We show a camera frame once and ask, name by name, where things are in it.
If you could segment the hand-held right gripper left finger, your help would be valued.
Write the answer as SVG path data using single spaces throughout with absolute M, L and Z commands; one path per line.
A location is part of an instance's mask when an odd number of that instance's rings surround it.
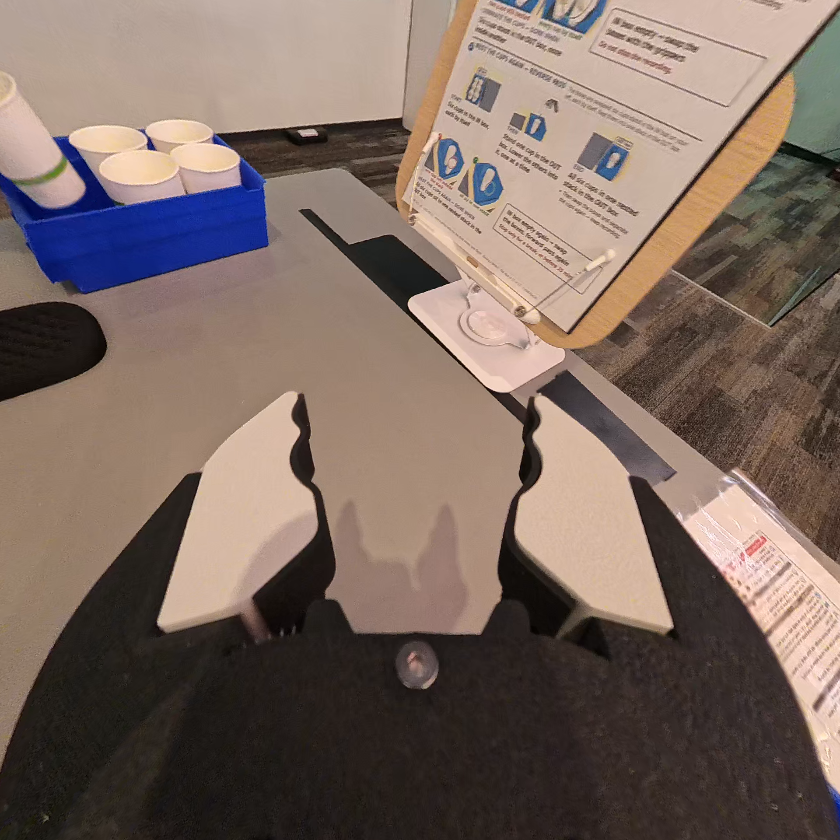
M 256 640 L 292 634 L 335 574 L 303 394 L 287 392 L 228 437 L 198 480 L 157 625 L 236 618 Z

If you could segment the paper sheet in plastic sleeve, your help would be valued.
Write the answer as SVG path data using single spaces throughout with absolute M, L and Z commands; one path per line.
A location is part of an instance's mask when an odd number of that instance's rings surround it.
M 838 572 L 816 558 L 802 531 L 737 470 L 679 518 L 773 650 L 838 802 Z

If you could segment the white green-banded paper cup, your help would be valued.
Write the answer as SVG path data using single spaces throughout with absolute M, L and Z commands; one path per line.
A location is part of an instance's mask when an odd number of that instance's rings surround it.
M 1 73 L 1 173 L 35 204 L 50 211 L 71 207 L 86 185 L 46 126 Z
M 214 144 L 214 130 L 190 119 L 165 119 L 150 123 L 143 130 L 152 147 L 164 154 L 186 144 Z
M 242 184 L 241 159 L 235 150 L 218 143 L 185 143 L 170 152 L 188 195 L 208 193 Z
M 157 150 L 110 155 L 100 163 L 99 175 L 106 194 L 121 206 L 186 194 L 179 165 L 169 154 Z
M 77 129 L 67 139 L 97 179 L 100 177 L 101 163 L 110 156 L 149 148 L 149 139 L 145 133 L 121 125 L 94 125 Z

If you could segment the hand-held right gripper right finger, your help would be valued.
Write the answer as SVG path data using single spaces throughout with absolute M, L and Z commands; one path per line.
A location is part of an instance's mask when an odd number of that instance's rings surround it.
M 528 405 L 498 561 L 502 597 L 533 633 L 579 636 L 591 620 L 674 629 L 631 476 L 591 431 L 537 395 Z

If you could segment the printed instruction sheet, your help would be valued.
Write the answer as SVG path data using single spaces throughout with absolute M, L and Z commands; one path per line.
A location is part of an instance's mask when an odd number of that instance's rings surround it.
M 570 332 L 838 2 L 478 2 L 410 214 Z

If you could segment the blue plastic bin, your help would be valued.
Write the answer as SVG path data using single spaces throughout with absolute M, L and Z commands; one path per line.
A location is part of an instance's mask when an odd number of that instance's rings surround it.
M 67 136 L 55 141 L 86 185 L 79 202 L 47 209 L 1 177 L 14 221 L 52 283 L 89 293 L 269 244 L 266 180 L 246 161 L 239 186 L 120 206 Z

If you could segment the glass partition panel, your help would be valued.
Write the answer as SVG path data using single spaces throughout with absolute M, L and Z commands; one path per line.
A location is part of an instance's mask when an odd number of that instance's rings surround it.
M 838 272 L 838 16 L 791 74 L 780 148 L 674 268 L 769 327 Z

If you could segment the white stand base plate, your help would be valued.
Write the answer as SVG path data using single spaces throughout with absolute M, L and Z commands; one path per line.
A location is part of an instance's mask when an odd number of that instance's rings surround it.
M 458 280 L 422 292 L 407 306 L 492 392 L 513 392 L 564 361 L 564 349 L 543 342 L 474 282 Z

